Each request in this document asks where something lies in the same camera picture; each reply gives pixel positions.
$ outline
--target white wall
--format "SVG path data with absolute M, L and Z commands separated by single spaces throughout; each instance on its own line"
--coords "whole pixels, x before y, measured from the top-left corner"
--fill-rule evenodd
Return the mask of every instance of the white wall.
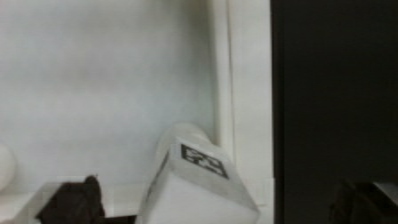
M 18 159 L 6 193 L 62 176 L 142 182 L 160 134 L 213 136 L 205 1 L 4 0 L 0 142 Z

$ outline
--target black and white label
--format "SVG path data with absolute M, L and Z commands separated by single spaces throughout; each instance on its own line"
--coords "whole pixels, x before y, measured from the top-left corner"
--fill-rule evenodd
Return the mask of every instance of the black and white label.
M 196 149 L 192 149 L 187 145 L 181 144 L 181 157 L 183 159 L 194 163 L 199 167 L 203 167 L 212 173 L 228 178 L 228 172 L 224 169 L 222 162 L 217 158 L 201 153 Z

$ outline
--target black object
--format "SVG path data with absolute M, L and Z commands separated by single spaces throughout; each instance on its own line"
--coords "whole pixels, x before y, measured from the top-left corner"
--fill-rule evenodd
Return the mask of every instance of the black object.
M 101 187 L 94 176 L 64 183 L 37 214 L 43 224 L 132 224 L 135 216 L 105 218 Z
M 341 181 L 331 224 L 398 224 L 398 206 L 372 182 Z

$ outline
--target white surface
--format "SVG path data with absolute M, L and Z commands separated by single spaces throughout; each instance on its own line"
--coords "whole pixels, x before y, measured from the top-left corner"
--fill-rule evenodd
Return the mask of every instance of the white surface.
M 183 158 L 187 152 L 199 164 Z M 142 198 L 139 224 L 236 223 L 254 224 L 258 208 L 224 150 L 213 146 L 194 125 L 180 124 L 165 132 L 151 185 Z
M 258 214 L 171 174 L 157 204 L 142 220 L 141 224 L 254 224 Z
M 4 0 L 0 142 L 7 194 L 64 177 L 142 183 L 180 121 L 213 136 L 208 9 L 196 0 Z
M 0 145 L 0 192 L 9 185 L 16 172 L 16 160 L 13 153 L 4 145 Z
M 260 205 L 274 206 L 270 1 L 229 0 L 235 153 Z
M 210 0 L 219 141 L 258 205 L 274 211 L 270 1 Z
M 217 74 L 217 140 L 235 162 L 233 127 L 233 73 L 231 73 L 231 37 L 229 37 L 229 0 L 208 0 L 212 52 Z

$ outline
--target black panel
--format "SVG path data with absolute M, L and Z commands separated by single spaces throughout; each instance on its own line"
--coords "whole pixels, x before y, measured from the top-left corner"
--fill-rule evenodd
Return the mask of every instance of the black panel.
M 279 223 L 327 223 L 340 178 L 398 180 L 398 1 L 274 0 Z

